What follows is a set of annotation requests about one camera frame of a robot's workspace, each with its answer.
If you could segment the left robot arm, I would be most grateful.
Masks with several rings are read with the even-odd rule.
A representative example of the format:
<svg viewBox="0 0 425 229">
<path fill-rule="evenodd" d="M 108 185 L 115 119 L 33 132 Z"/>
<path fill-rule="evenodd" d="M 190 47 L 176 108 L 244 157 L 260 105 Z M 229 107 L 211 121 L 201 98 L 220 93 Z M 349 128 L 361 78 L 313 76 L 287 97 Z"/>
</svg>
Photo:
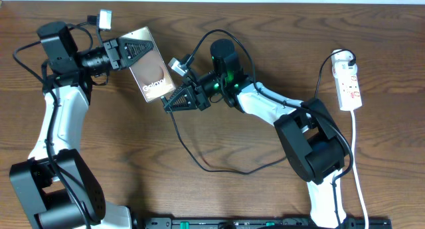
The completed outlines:
<svg viewBox="0 0 425 229">
<path fill-rule="evenodd" d="M 134 65 L 155 42 L 142 28 L 80 51 L 73 29 L 57 21 L 37 31 L 47 56 L 37 75 L 46 111 L 29 158 L 10 169 L 11 184 L 33 228 L 141 228 L 129 207 L 106 201 L 80 140 L 94 79 Z"/>
</svg>

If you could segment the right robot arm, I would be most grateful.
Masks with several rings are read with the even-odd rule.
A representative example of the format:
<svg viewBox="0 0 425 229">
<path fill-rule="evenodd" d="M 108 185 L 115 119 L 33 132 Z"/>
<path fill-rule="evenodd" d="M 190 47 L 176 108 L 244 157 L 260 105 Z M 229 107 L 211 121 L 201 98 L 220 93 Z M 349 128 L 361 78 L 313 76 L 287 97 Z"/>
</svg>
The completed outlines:
<svg viewBox="0 0 425 229">
<path fill-rule="evenodd" d="M 220 95 L 231 108 L 255 115 L 275 127 L 278 138 L 296 174 L 307 183 L 311 201 L 310 216 L 321 228 L 342 228 L 346 214 L 342 208 L 340 180 L 353 168 L 353 153 L 323 102 L 306 102 L 283 97 L 243 70 L 235 40 L 219 39 L 211 44 L 213 70 L 197 76 L 190 68 L 193 54 L 173 58 L 170 68 L 183 77 L 183 83 L 164 110 L 204 110 L 210 99 Z"/>
</svg>

